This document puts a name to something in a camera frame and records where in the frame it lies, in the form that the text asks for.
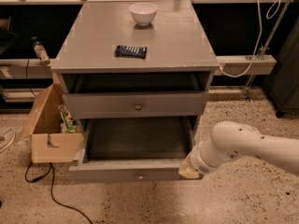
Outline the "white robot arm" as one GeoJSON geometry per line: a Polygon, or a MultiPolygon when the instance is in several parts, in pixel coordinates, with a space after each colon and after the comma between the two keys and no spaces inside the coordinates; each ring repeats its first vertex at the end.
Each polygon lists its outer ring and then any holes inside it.
{"type": "Polygon", "coordinates": [[[252,126],[232,121],[217,123],[210,137],[192,148],[178,173],[188,179],[202,179],[220,165],[244,156],[255,157],[299,175],[298,139],[264,135],[252,126]]]}

